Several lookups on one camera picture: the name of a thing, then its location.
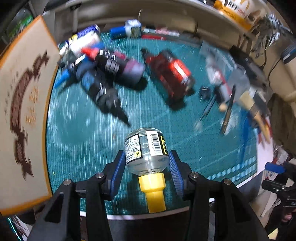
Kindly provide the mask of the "clear yellow-cap bottle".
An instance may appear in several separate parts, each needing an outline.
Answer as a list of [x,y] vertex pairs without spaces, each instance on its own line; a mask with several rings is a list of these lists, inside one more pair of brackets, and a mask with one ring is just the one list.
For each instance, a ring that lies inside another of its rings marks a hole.
[[125,137],[125,160],[130,173],[138,176],[149,213],[166,210],[163,170],[170,158],[163,133],[156,128],[138,128]]

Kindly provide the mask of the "green cutting mat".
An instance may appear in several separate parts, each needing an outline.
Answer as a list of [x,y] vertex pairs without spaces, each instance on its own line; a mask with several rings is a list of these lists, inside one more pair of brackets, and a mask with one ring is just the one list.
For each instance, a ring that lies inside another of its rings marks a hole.
[[220,133],[224,114],[217,106],[203,117],[206,102],[199,89],[209,86],[205,57],[200,45],[150,39],[111,40],[104,45],[142,62],[141,49],[152,54],[171,50],[191,71],[194,91],[181,106],[172,109],[149,76],[139,89],[116,84],[129,124],[103,114],[80,84],[52,90],[47,120],[47,164],[50,184],[56,190],[67,178],[81,181],[103,170],[124,148],[125,136],[143,127],[157,128],[169,150],[175,150],[191,169],[210,180],[231,179],[240,184],[257,172],[256,135],[246,112],[234,104],[226,133]]

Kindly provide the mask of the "wooden paint brush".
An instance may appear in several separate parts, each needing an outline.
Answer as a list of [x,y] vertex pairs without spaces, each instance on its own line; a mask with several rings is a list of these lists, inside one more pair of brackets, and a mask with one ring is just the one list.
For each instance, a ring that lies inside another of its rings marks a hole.
[[251,127],[257,128],[259,132],[263,134],[265,141],[270,144],[272,133],[270,123],[248,91],[241,94],[239,104],[247,111],[247,117]]

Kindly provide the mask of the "black hobby knife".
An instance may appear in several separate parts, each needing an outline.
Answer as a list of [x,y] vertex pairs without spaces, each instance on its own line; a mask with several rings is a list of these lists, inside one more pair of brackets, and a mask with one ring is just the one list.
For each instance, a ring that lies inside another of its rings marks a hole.
[[202,120],[208,116],[208,114],[210,113],[210,110],[212,109],[214,103],[216,101],[216,96],[213,95],[212,98],[210,99],[209,103],[206,105],[205,109],[203,110],[203,113],[201,115],[201,117],[199,118],[199,120],[196,122],[195,124],[195,130],[200,130],[202,128]]

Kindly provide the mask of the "black pen tool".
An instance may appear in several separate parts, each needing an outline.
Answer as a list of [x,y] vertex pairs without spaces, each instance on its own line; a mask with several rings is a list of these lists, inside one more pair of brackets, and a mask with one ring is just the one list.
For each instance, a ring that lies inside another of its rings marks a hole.
[[223,124],[221,126],[221,130],[220,130],[220,133],[222,135],[225,134],[228,123],[229,123],[229,120],[230,120],[231,110],[232,110],[232,106],[233,106],[233,102],[234,102],[235,93],[236,93],[236,85],[233,85],[230,100],[229,100],[228,107],[227,107],[226,114],[225,114],[225,118],[224,118]]

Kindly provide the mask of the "black dropper bottle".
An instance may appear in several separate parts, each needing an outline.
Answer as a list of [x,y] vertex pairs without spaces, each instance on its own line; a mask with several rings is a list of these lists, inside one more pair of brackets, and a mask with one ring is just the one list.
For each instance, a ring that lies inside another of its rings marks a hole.
[[108,83],[102,71],[77,70],[76,77],[80,80],[82,88],[103,113],[110,113],[130,126],[128,116],[121,108],[118,91]]

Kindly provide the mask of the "dark red bottle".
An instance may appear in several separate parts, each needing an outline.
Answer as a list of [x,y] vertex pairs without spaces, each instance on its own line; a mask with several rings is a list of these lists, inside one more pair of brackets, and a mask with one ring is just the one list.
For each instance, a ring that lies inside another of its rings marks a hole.
[[182,101],[192,91],[195,79],[191,71],[170,50],[153,55],[142,48],[141,53],[147,75],[168,104]]

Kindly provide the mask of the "purple paint bottle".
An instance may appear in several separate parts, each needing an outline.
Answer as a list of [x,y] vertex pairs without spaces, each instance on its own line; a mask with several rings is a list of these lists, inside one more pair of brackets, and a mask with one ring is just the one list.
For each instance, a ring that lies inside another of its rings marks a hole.
[[145,66],[121,52],[90,47],[83,47],[81,52],[93,60],[97,68],[113,75],[124,85],[135,86],[144,75]]

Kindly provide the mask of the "cardboard box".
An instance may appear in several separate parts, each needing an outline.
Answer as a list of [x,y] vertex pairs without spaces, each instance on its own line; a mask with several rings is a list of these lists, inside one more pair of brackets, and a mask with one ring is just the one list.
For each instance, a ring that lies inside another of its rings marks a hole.
[[1,216],[24,212],[52,196],[46,125],[59,59],[42,16],[1,56]]

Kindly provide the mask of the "blue white spray can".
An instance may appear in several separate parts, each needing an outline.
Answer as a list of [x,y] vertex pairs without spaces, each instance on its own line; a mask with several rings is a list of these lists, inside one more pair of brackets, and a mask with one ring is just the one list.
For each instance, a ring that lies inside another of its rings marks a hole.
[[75,56],[81,55],[81,49],[90,47],[100,42],[100,28],[98,25],[91,25],[83,30],[77,32],[68,40],[61,42],[59,45],[59,54],[63,56],[69,50]]

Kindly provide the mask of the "blue cap glue bottle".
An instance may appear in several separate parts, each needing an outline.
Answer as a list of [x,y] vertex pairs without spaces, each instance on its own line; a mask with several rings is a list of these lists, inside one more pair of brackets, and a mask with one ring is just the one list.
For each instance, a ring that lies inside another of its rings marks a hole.
[[124,26],[110,29],[111,39],[118,38],[140,38],[142,35],[142,24],[137,20],[127,20]]

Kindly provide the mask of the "yellow paper cup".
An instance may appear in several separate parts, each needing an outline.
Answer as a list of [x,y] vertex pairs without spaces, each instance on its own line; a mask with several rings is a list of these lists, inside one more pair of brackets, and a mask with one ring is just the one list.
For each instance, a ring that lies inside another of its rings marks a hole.
[[214,8],[247,31],[269,13],[265,2],[256,0],[216,0]]

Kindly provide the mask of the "white desk shelf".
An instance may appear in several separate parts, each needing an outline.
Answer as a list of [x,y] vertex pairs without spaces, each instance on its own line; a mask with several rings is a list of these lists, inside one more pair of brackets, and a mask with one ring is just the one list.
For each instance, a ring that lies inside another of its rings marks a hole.
[[200,1],[49,1],[42,13],[56,41],[92,24],[102,29],[130,19],[143,26],[191,33],[219,45],[235,45],[254,34]]

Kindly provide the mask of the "green soda bottle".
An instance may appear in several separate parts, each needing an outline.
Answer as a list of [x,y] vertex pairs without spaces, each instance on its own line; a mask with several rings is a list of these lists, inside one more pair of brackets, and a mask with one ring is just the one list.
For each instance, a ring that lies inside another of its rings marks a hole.
[[15,39],[15,37],[21,33],[24,28],[33,21],[33,19],[34,18],[28,9],[20,9],[6,29],[8,39],[10,41]]

